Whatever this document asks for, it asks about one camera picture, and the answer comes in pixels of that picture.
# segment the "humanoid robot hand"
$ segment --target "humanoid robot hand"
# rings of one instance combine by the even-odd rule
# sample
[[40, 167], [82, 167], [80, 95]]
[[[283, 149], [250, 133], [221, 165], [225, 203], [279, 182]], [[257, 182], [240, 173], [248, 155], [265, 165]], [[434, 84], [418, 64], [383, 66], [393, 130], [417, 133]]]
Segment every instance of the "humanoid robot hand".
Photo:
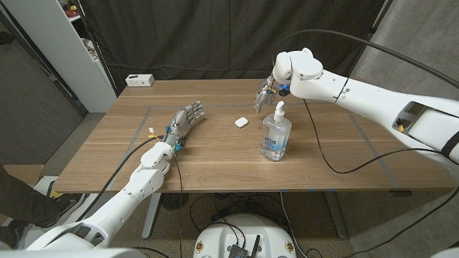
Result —
[[172, 118], [171, 125], [166, 128], [167, 135], [163, 142], [176, 146], [189, 130], [204, 117], [200, 101], [196, 101], [180, 109]]

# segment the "hand sanitizer bottle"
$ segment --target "hand sanitizer bottle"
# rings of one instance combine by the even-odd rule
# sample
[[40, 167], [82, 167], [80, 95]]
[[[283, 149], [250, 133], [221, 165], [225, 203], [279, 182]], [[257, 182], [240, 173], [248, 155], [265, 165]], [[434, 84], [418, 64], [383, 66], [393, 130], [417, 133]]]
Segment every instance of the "hand sanitizer bottle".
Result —
[[275, 113], [269, 114], [263, 120], [261, 135], [261, 153], [272, 161], [279, 161], [285, 152], [292, 122], [284, 118], [284, 102], [279, 101]]

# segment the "wooden table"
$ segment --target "wooden table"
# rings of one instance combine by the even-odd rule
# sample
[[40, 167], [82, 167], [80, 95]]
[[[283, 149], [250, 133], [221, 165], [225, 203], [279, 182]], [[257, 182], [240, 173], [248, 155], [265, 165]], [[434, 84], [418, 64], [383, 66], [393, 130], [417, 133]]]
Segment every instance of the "wooden table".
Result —
[[[62, 193], [98, 192], [131, 149], [156, 134], [182, 106], [196, 100], [205, 119], [190, 130], [178, 152], [185, 192], [227, 191], [368, 191], [452, 188], [453, 179], [435, 162], [415, 152], [397, 153], [349, 174], [330, 170], [318, 150], [311, 120], [301, 99], [284, 97], [292, 124], [284, 157], [273, 162], [260, 154], [262, 120], [274, 107], [255, 114], [260, 80], [156, 81], [152, 87], [127, 87], [54, 184]], [[337, 105], [308, 101], [323, 152], [337, 170], [349, 170], [404, 146], [383, 128]], [[239, 129], [235, 120], [246, 117]], [[110, 186], [121, 190], [142, 154], [139, 149]], [[180, 190], [175, 163], [159, 192]]]

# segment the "robotic arm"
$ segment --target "robotic arm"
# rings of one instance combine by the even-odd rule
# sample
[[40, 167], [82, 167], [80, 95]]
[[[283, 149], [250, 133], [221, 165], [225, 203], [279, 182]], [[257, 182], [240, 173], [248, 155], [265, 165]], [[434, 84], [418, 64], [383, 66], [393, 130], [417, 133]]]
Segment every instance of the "robotic arm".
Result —
[[166, 128], [163, 141], [145, 152], [141, 164], [131, 174], [128, 184], [92, 216], [82, 221], [57, 226], [27, 250], [93, 249], [107, 247], [142, 200], [157, 191], [169, 171], [169, 160], [180, 150], [190, 128], [204, 116], [202, 105], [195, 102], [175, 115]]
[[273, 68], [274, 82], [260, 87], [255, 110], [268, 101], [276, 85], [290, 85], [296, 97], [324, 100], [373, 120], [409, 148], [446, 166], [459, 163], [459, 102], [392, 92], [323, 69], [312, 52], [281, 52]]

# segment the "table leg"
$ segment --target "table leg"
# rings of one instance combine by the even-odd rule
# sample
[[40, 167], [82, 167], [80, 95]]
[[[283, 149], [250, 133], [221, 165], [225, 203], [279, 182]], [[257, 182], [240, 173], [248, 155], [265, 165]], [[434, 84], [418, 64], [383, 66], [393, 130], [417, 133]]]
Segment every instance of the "table leg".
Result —
[[147, 240], [151, 237], [153, 227], [156, 222], [156, 215], [159, 211], [159, 199], [161, 193], [153, 193], [150, 197], [150, 204], [148, 205], [148, 211], [146, 212], [145, 223], [143, 224], [142, 238]]
[[335, 225], [336, 235], [340, 239], [347, 238], [346, 226], [344, 226], [343, 215], [341, 214], [335, 192], [323, 192], [323, 195], [325, 196], [328, 211]]

